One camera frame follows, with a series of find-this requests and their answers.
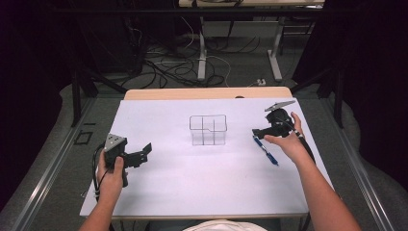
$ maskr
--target power strip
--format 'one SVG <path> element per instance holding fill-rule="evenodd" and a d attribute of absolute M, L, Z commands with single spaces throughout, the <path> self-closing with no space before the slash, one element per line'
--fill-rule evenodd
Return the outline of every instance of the power strip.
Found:
<path fill-rule="evenodd" d="M 265 81 L 265 79 L 257 79 L 256 82 L 258 83 L 259 87 L 264 87 L 267 85 L 267 81 Z"/>

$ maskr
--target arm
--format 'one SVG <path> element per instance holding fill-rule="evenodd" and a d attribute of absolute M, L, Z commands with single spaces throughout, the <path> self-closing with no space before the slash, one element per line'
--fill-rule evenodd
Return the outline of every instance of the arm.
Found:
<path fill-rule="evenodd" d="M 80 230 L 108 230 L 111 223 L 115 204 L 119 199 L 122 190 L 122 169 L 123 159 L 116 157 L 115 169 L 113 172 L 107 171 L 105 167 L 105 152 L 102 151 L 99 157 L 97 178 L 99 184 L 99 200 L 93 208 L 89 217 L 82 224 Z"/>
<path fill-rule="evenodd" d="M 292 113 L 292 117 L 294 128 L 303 134 L 299 117 L 295 113 Z M 294 132 L 286 138 L 266 135 L 264 139 L 279 145 L 296 165 L 316 230 L 361 230 Z"/>

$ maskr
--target gripper camera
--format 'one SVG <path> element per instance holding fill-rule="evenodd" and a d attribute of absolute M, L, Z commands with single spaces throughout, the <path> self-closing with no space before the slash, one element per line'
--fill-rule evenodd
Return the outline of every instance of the gripper camera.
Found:
<path fill-rule="evenodd" d="M 292 119 L 282 107 L 293 104 L 294 100 L 282 103 L 275 103 L 273 106 L 265 109 L 265 112 L 270 112 L 266 119 L 270 123 L 270 127 L 266 129 L 252 129 L 252 133 L 260 140 L 265 135 L 274 137 L 287 137 L 293 129 Z"/>
<path fill-rule="evenodd" d="M 128 186 L 128 180 L 126 176 L 125 168 L 127 167 L 139 167 L 142 163 L 147 162 L 147 154 L 152 150 L 152 144 L 148 144 L 140 152 L 128 154 L 125 152 L 125 145 L 127 139 L 117 135 L 108 134 L 105 141 L 105 163 L 109 169 L 115 168 L 116 157 L 122 157 L 124 166 L 122 170 L 123 188 Z"/>

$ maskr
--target wrist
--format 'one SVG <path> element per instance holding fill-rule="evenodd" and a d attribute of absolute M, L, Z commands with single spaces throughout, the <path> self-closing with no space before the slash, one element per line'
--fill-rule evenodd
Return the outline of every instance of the wrist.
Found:
<path fill-rule="evenodd" d="M 307 153 L 306 150 L 302 150 L 301 152 L 297 153 L 297 155 L 294 156 L 293 162 L 297 167 L 301 167 L 305 164 L 313 164 L 312 158 L 309 156 L 309 153 Z"/>
<path fill-rule="evenodd" d="M 108 197 L 103 196 L 102 194 L 99 195 L 98 205 L 104 207 L 106 209 L 114 209 L 117 199 L 111 199 Z"/>

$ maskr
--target finger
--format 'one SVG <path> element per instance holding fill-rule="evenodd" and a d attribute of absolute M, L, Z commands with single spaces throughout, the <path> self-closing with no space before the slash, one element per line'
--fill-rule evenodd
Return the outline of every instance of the finger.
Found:
<path fill-rule="evenodd" d="M 123 170 L 123 158 L 121 157 L 116 157 L 115 160 L 115 170 L 114 170 L 114 175 L 115 177 L 122 177 L 122 170 Z"/>
<path fill-rule="evenodd" d="M 101 154 L 99 155 L 98 167 L 99 169 L 104 169 L 105 166 L 105 150 L 102 149 Z"/>
<path fill-rule="evenodd" d="M 303 132 L 302 132 L 302 122 L 300 121 L 299 116 L 294 112 L 291 112 L 291 116 L 292 116 L 292 118 L 294 120 L 294 129 L 296 129 L 297 131 L 299 131 L 300 133 L 303 134 Z"/>
<path fill-rule="evenodd" d="M 270 135 L 265 135 L 264 140 L 279 145 L 282 139 Z"/>

